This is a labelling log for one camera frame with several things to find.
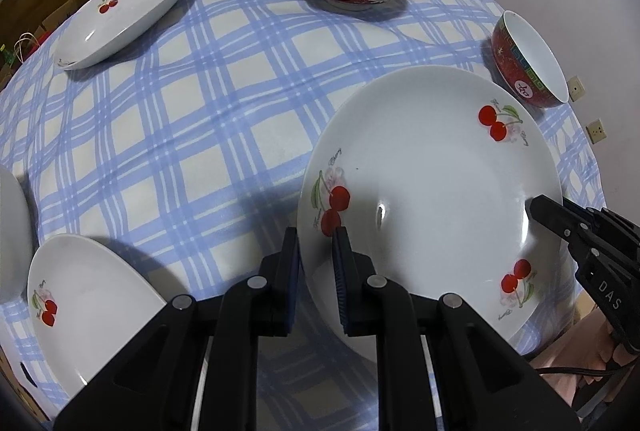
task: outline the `white plate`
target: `white plate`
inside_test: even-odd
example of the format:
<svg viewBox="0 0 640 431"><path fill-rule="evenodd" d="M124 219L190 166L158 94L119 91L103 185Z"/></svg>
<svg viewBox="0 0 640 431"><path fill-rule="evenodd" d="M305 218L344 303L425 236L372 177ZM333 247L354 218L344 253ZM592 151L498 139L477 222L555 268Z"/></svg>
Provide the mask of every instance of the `white plate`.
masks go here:
<svg viewBox="0 0 640 431"><path fill-rule="evenodd" d="M27 294L44 358L69 397L164 306L125 261L74 234L54 236L36 251Z"/></svg>
<svg viewBox="0 0 640 431"><path fill-rule="evenodd" d="M515 122L503 140L481 124L483 107ZM558 173L535 121L496 84L445 66L398 70L356 92L311 155L298 206L306 282L338 337L375 361L373 338L345 337L339 324L322 233L322 218L335 218L330 206L346 205L338 186L350 194L338 215L353 250L409 291L457 292L505 339L544 295L560 239L529 224L525 203L539 194L560 202ZM530 270L514 271L521 259Z"/></svg>
<svg viewBox="0 0 640 431"><path fill-rule="evenodd" d="M54 60L65 70L96 64L142 35L176 1L91 0L74 14L60 37Z"/></svg>

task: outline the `table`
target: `table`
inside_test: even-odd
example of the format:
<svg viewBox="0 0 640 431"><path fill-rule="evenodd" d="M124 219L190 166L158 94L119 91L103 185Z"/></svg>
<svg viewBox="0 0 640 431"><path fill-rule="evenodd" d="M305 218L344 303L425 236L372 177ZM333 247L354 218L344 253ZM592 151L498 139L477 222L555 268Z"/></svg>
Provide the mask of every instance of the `table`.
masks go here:
<svg viewBox="0 0 640 431"><path fill-rule="evenodd" d="M95 237L165 298L204 299L279 249L310 152L359 86L409 64L501 82L488 43L501 13L493 0L393 0L359 13L323 0L180 0L137 42L69 74L52 60L62 27L0 94L0 162L26 190L40 241ZM571 107L533 114L565 196L602 207ZM570 320L572 266L562 254L512 341L518 351ZM332 334L301 283L293 334L261 341L259 428L377 429L374 364ZM25 301L0 313L39 390L63 407Z"/></svg>

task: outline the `black cable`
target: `black cable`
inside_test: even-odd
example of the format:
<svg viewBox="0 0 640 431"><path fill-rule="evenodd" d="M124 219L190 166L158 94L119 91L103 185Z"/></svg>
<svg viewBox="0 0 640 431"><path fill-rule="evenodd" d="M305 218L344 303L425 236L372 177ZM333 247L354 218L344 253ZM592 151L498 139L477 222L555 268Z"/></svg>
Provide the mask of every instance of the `black cable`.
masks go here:
<svg viewBox="0 0 640 431"><path fill-rule="evenodd" d="M627 369L633 366L638 361L638 357L632 360L625 366L620 366L615 369L589 369L586 367L538 367L536 372L540 375L550 375L554 373L564 373L566 375L581 375L584 377L610 377L615 375L622 369Z"/></svg>

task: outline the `red cherry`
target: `red cherry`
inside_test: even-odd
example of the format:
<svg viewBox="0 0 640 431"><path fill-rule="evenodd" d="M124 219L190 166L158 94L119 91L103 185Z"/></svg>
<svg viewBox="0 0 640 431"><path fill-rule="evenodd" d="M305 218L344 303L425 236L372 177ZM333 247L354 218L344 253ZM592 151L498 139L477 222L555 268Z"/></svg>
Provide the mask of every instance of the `red cherry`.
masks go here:
<svg viewBox="0 0 640 431"><path fill-rule="evenodd" d="M58 313L58 305L56 305L53 299L47 299L44 302L44 307L53 315L56 315Z"/></svg>
<svg viewBox="0 0 640 431"><path fill-rule="evenodd" d="M480 124L484 124L485 126L493 125L497 117L498 115L493 106L482 106L478 113Z"/></svg>
<svg viewBox="0 0 640 431"><path fill-rule="evenodd" d="M513 275L518 279L524 279L531 274L531 264L526 259L516 261L513 267Z"/></svg>
<svg viewBox="0 0 640 431"><path fill-rule="evenodd" d="M335 210L347 210L350 200L351 195L346 187L335 186L331 190L331 195L329 196L329 205L331 205Z"/></svg>
<svg viewBox="0 0 640 431"><path fill-rule="evenodd" d="M489 130L489 134L496 142L499 142L500 140L504 140L507 136L507 127L504 125L504 122L498 121L492 125Z"/></svg>
<svg viewBox="0 0 640 431"><path fill-rule="evenodd" d="M342 222L340 221L340 214L338 211L330 208L326 210L320 220L320 229L325 236L331 237L336 227L340 227Z"/></svg>
<svg viewBox="0 0 640 431"><path fill-rule="evenodd" d="M45 323L47 326L53 326L53 323L56 322L56 318L53 316L51 312L43 312L42 322Z"/></svg>
<svg viewBox="0 0 640 431"><path fill-rule="evenodd" d="M500 288L505 294L510 294L511 292L515 292L515 289L518 287L518 278L512 274L507 274L502 278L500 283Z"/></svg>

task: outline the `power outlet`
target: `power outlet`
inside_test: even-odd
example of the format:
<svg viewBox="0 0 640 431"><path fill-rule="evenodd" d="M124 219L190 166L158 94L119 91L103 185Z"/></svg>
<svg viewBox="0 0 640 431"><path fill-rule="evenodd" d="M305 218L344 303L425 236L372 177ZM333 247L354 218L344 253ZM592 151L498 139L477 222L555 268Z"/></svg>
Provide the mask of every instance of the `power outlet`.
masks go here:
<svg viewBox="0 0 640 431"><path fill-rule="evenodd" d="M600 142L600 140L604 140L607 138L607 134L602 127L602 121L600 119L597 119L596 121L591 122L591 124L587 125L587 133L589 135L589 138L591 139L592 144L595 144L596 142Z"/></svg>
<svg viewBox="0 0 640 431"><path fill-rule="evenodd" d="M584 86L582 85L582 82L580 81L580 78L577 75L575 75L575 77L570 78L567 81L566 85L569 88L569 96L571 97L572 102L575 102L579 98L584 97L584 94L586 92L584 90Z"/></svg>

